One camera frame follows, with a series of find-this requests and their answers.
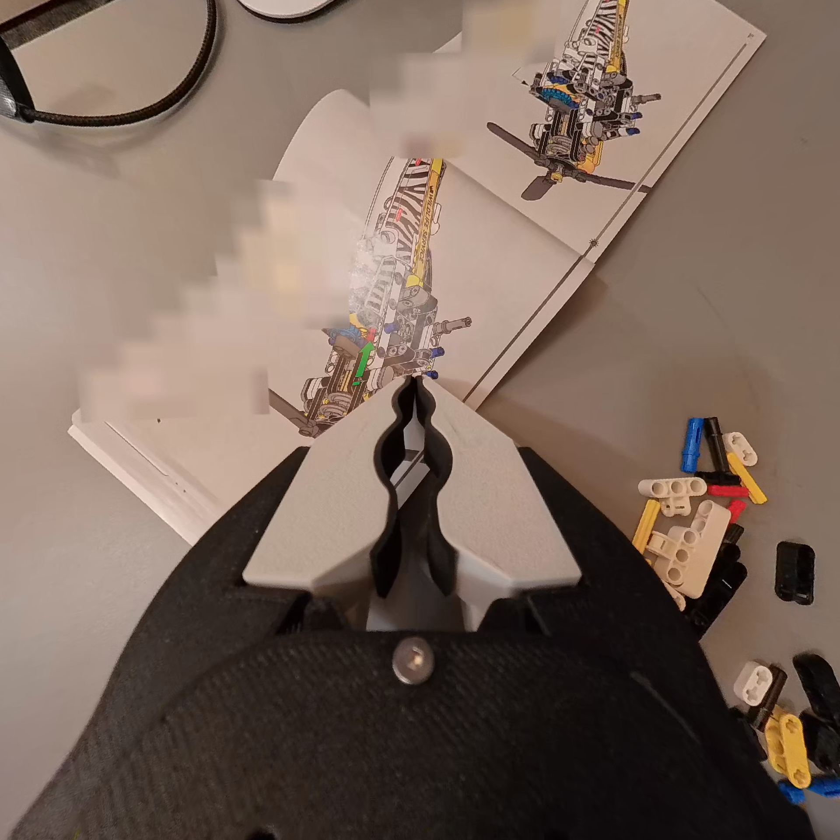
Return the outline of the silver screen stand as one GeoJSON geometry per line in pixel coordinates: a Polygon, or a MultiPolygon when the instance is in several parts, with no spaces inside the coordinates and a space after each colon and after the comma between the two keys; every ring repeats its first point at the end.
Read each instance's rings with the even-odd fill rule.
{"type": "Polygon", "coordinates": [[[339,1],[238,1],[258,18],[282,24],[295,24],[329,11],[339,1]]]}

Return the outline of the pile of loose lego pieces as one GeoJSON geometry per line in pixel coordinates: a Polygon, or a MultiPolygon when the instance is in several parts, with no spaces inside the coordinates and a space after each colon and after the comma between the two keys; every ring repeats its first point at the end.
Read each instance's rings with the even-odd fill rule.
{"type": "MultiPolygon", "coordinates": [[[[632,543],[702,639],[747,580],[741,519],[768,501],[751,475],[758,454],[740,432],[716,416],[692,416],[686,426],[680,475],[645,479],[645,498],[632,543]]],[[[774,776],[784,798],[805,809],[807,795],[839,797],[839,684],[821,654],[792,659],[804,692],[803,711],[785,702],[788,672],[747,659],[731,687],[730,712],[748,744],[774,776]]]]}

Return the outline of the lego instruction booklet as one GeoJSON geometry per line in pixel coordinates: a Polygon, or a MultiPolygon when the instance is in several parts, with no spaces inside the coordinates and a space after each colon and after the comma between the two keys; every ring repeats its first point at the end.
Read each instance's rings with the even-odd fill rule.
{"type": "Polygon", "coordinates": [[[185,541],[408,375],[478,407],[764,42],[717,2],[568,2],[552,57],[454,38],[302,121],[217,276],[68,430],[185,541]]]}

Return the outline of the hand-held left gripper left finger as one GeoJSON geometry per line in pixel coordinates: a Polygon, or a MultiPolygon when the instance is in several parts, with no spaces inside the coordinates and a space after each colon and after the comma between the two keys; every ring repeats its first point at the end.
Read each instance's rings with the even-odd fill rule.
{"type": "Polygon", "coordinates": [[[388,594],[400,567],[392,476],[415,393],[412,377],[394,379],[309,447],[245,567],[247,584],[330,599],[366,629],[371,598],[388,594]]]}

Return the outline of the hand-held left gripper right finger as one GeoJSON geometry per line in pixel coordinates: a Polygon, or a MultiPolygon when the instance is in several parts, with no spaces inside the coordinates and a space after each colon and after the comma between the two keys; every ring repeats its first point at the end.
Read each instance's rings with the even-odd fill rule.
{"type": "Polygon", "coordinates": [[[433,479],[429,573],[476,631],[494,602],[576,585],[581,569],[514,441],[429,378],[416,382],[433,479]]]}

